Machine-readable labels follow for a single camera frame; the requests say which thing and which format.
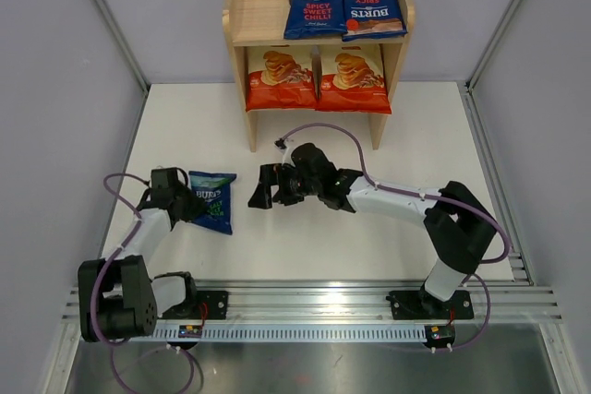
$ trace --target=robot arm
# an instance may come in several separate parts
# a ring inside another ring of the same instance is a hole
[[[448,302],[464,278],[476,271],[496,233],[467,210],[420,197],[446,196],[486,212],[457,182],[449,182],[442,189],[390,184],[401,192],[387,192],[369,183],[360,171],[337,170],[311,143],[294,149],[291,161],[293,164],[260,166],[259,184],[248,205],[269,209],[273,202],[293,205],[306,196],[317,196],[331,209],[382,214],[425,228],[439,257],[421,289],[421,304],[428,311],[436,311],[437,306]],[[278,186],[274,196],[272,185]]]
[[[102,281],[97,303],[97,319],[103,335],[110,340],[150,335],[156,317],[164,312],[190,311],[196,304],[197,290],[188,273],[148,276],[146,262],[178,221],[192,221],[206,210],[205,200],[197,197],[178,180],[177,168],[152,170],[151,187],[138,204],[142,223]],[[88,260],[78,268],[80,329],[85,341],[97,341],[90,321],[90,299],[106,258]],[[121,287],[121,295],[106,295]]]

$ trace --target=wooden shelf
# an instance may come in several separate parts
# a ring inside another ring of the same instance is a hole
[[[287,40],[283,38],[289,14],[289,0],[235,0],[235,26],[232,31],[234,46],[260,45],[326,45],[341,44],[341,36],[318,39]],[[382,39],[380,43],[403,42],[405,36]],[[359,39],[356,44],[376,43]]]
[[[406,49],[415,27],[413,0],[398,0],[408,33],[392,39],[359,39],[356,44],[379,43],[384,64],[384,78],[388,98],[392,102],[398,78],[402,70]],[[247,51],[248,46],[262,45],[317,45],[342,44],[340,36],[286,40],[283,38],[285,22],[289,14],[289,0],[225,0],[223,8],[223,31],[232,63],[235,82],[243,110],[246,110],[248,94]],[[252,151],[257,148],[258,111],[244,111],[248,144]],[[369,114],[369,130],[372,146],[380,146],[381,134],[386,125],[387,114]]]

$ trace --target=white table surface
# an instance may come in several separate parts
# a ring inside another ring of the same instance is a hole
[[[196,279],[221,280],[405,280],[424,279],[437,258],[427,232],[411,223],[328,209],[314,197],[293,207],[247,207],[259,165],[281,160],[272,142],[289,129],[329,122],[356,134],[369,173],[405,185],[466,184],[492,212],[460,94],[451,82],[399,84],[379,150],[372,150],[362,114],[268,111],[259,119],[258,150],[248,150],[234,84],[153,85],[127,171],[150,178],[158,166],[237,173],[232,183],[234,235],[178,223],[161,243],[148,269],[153,276],[189,271]],[[294,135],[311,141],[337,168],[358,169],[353,142],[326,128]],[[142,185],[126,179],[121,192],[138,202]],[[122,240],[132,222],[118,203],[105,248]],[[486,257],[502,250],[495,237]],[[480,267],[485,279],[511,280],[508,260]]]

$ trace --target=chip bag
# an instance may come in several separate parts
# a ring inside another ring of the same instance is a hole
[[[321,45],[319,111],[391,114],[380,46]]]
[[[188,177],[193,192],[207,203],[207,212],[193,220],[193,223],[231,235],[230,184],[236,179],[236,174],[189,171]]]
[[[343,34],[343,0],[289,0],[290,9],[285,32],[285,39]]]
[[[398,0],[344,0],[344,16],[344,42],[406,34]]]
[[[248,47],[247,111],[316,108],[309,46]]]

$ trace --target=burts logo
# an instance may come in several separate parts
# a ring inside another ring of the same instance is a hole
[[[388,17],[388,7],[372,8],[367,6],[365,10],[352,10],[352,18],[386,18]]]
[[[215,198],[222,195],[222,190],[216,189],[215,191],[195,191],[197,197],[204,198],[205,201],[211,202]]]

